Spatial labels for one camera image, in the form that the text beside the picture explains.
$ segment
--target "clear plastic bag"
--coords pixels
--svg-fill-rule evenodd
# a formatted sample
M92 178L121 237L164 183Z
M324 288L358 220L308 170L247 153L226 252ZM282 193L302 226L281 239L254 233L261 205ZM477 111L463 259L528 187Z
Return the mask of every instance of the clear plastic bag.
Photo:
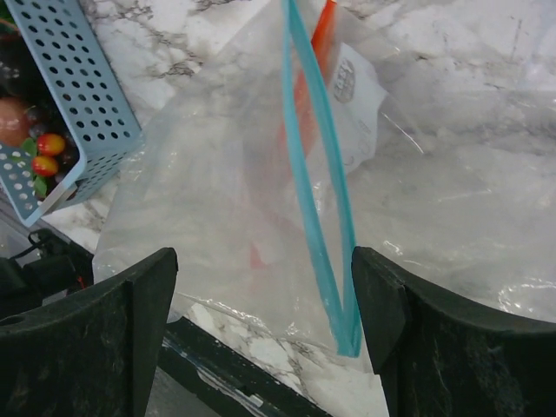
M318 10L301 3L316 33ZM511 182L501 178L511 167L491 169L506 146L552 148L520 141L527 120L543 118L542 97L445 89L418 54L340 7L328 53L313 45L314 55L284 55L285 23L280 2L270 2L143 131L101 234L97 279L170 246L180 262L177 313L200 302L348 355L361 344L349 264L356 242L511 311L529 296L514 291L531 284L528 274L550 281L553 240L534 231L552 218L552 201L539 206L551 186L508 199ZM298 48L303 36L288 23ZM308 55L322 77L308 75ZM328 99L319 100L325 84Z

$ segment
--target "blue basket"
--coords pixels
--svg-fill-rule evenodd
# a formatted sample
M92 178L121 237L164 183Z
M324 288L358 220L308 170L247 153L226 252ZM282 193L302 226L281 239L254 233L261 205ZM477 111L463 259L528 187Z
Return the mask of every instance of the blue basket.
M0 182L22 223L30 226L101 188L134 148L140 128L78 0L4 1L80 154L76 166L39 202L29 164L13 162L12 156L23 151L1 145Z

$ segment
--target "marble surface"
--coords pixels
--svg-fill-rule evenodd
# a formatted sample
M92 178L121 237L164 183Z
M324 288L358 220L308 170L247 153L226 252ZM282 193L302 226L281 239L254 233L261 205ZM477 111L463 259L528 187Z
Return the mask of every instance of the marble surface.
M430 83L452 91L552 90L551 0L344 0L369 27L412 51ZM267 0L81 0L141 124L202 68ZM89 202L46 221L94 252L117 178ZM387 416L378 378L361 360L276 341L194 306L189 317L335 417Z

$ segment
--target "teal zipper seal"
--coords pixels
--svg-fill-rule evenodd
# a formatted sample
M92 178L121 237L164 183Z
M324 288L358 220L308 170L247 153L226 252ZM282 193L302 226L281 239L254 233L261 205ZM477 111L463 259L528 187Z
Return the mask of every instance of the teal zipper seal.
M294 0L282 0L284 12L282 94L284 124L290 164L299 198L303 226L322 303L328 315L330 328L338 344L338 354L357 357L361 352L361 316L355 298L351 275L351 256L355 248L354 221L349 201L346 176L341 162L338 136L328 101L324 80L314 56L301 14ZM301 61L307 80L309 96L322 135L322 141L336 194L340 217L341 250L343 260L343 308L334 279L321 223L314 205L313 190L309 180L305 155L301 146L299 123L295 114L294 83L290 56L290 35Z

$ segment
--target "cherry tomato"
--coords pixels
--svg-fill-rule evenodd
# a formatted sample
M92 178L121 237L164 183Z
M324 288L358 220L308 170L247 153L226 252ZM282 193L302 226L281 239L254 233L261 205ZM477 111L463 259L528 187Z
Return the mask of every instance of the cherry tomato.
M52 156L39 155L33 158L31 168L35 174L48 177L56 175L59 170L59 165Z
M66 147L63 137L54 133L45 133L36 140L38 153L47 156L60 155Z

